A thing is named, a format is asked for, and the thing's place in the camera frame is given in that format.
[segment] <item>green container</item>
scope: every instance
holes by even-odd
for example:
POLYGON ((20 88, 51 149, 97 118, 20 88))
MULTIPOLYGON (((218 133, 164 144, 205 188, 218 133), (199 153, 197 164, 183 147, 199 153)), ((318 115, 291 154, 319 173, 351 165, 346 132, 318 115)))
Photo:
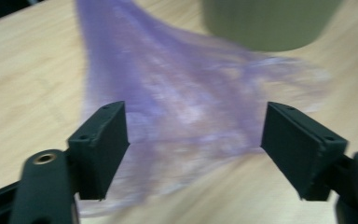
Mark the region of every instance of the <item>green container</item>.
POLYGON ((303 47, 322 32, 342 0, 202 0, 206 26, 248 49, 303 47))

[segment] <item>wood grain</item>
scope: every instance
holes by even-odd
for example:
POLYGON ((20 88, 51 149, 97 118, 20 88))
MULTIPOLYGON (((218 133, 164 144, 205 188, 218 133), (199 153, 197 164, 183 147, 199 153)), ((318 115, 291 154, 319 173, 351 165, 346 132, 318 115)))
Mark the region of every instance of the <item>wood grain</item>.
MULTIPOLYGON (((158 19, 200 34, 198 0, 137 0, 158 19)), ((358 0, 346 0, 314 43, 275 55, 302 58, 332 76, 311 116, 358 151, 358 0)), ((37 151, 66 149, 80 122, 86 59, 74 2, 49 0, 0 20, 0 188, 37 151)), ((301 202, 265 154, 246 155, 172 195, 82 223, 335 223, 328 203, 301 202)))

